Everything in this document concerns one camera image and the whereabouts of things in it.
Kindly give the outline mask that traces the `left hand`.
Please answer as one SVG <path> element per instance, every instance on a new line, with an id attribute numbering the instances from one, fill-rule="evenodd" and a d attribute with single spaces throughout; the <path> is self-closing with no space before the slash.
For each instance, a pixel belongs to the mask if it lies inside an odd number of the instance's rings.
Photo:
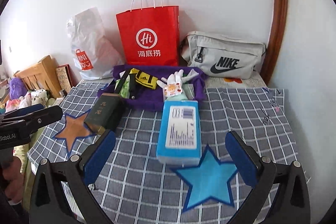
<path id="1" fill-rule="evenodd" d="M 5 188 L 6 197 L 14 204 L 18 204 L 23 198 L 24 176 L 21 174 L 21 160 L 13 156 L 11 162 L 3 169 L 3 178 L 9 182 Z"/>

